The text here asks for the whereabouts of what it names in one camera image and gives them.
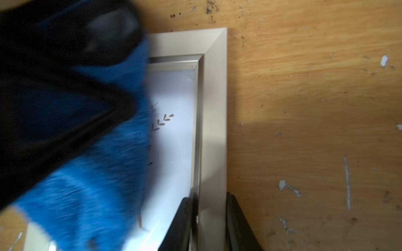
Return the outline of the blue microfiber cloth black trim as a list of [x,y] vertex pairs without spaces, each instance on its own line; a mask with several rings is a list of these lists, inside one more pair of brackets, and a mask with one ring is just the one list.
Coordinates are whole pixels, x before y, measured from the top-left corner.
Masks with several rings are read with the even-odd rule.
[[1,208],[63,251],[120,251],[149,162],[149,40],[130,1],[1,11]]

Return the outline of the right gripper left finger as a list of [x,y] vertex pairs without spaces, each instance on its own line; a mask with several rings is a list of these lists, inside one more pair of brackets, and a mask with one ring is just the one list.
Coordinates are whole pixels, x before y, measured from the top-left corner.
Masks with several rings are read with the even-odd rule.
[[192,200],[182,199],[158,251],[188,251],[192,229]]

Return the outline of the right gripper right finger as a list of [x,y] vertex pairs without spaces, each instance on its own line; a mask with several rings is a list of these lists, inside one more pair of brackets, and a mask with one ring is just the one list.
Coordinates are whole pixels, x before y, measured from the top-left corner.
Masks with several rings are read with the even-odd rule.
[[226,197],[226,242],[228,251],[263,251],[234,195]]

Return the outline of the white picture frame deer print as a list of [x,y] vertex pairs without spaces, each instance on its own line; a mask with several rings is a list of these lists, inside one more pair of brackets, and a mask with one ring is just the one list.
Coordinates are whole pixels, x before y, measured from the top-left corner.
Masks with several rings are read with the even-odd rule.
[[125,89],[140,109],[29,198],[26,251],[158,251],[183,198],[188,251],[225,249],[226,28],[157,33],[113,67],[81,72]]

